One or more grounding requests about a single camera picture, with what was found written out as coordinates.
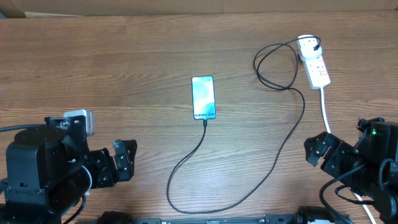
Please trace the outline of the Samsung Galaxy smartphone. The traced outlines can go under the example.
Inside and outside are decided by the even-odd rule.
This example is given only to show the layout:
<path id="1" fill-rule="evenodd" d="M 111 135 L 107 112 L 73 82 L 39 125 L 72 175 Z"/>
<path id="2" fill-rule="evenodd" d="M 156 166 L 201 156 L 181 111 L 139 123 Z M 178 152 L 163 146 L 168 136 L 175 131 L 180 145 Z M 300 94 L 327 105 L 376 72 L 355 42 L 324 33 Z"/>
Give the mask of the Samsung Galaxy smartphone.
<path id="1" fill-rule="evenodd" d="M 192 78 L 192 100 L 194 119 L 216 118 L 214 79 L 212 76 Z"/>

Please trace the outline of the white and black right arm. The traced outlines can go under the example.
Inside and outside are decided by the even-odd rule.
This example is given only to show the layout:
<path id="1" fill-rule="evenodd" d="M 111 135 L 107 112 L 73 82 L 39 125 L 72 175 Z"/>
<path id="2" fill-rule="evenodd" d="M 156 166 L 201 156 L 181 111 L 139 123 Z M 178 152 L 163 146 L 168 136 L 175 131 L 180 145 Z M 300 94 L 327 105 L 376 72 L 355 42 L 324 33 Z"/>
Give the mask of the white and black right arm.
<path id="1" fill-rule="evenodd" d="M 332 176 L 319 191 L 320 201 L 336 218 L 350 223 L 323 196 L 330 185 L 341 182 L 343 188 L 367 196 L 362 203 L 373 206 L 381 221 L 397 223 L 397 123 L 360 118 L 357 129 L 362 135 L 353 146 L 328 132 L 305 140 L 306 161 L 316 166 L 322 158 L 321 170 Z"/>

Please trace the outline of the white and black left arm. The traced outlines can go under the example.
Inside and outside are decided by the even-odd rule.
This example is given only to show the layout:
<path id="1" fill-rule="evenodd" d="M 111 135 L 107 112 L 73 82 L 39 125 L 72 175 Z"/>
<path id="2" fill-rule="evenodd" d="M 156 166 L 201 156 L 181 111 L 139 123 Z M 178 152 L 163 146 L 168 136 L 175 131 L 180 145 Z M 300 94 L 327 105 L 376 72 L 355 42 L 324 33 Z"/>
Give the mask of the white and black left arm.
<path id="1" fill-rule="evenodd" d="M 136 140 L 115 140 L 115 155 L 91 151 L 84 115 L 46 117 L 45 124 L 16 126 L 6 149 L 1 180 L 1 223 L 61 223 L 69 209 L 81 212 L 91 189 L 113 187 L 134 175 Z"/>

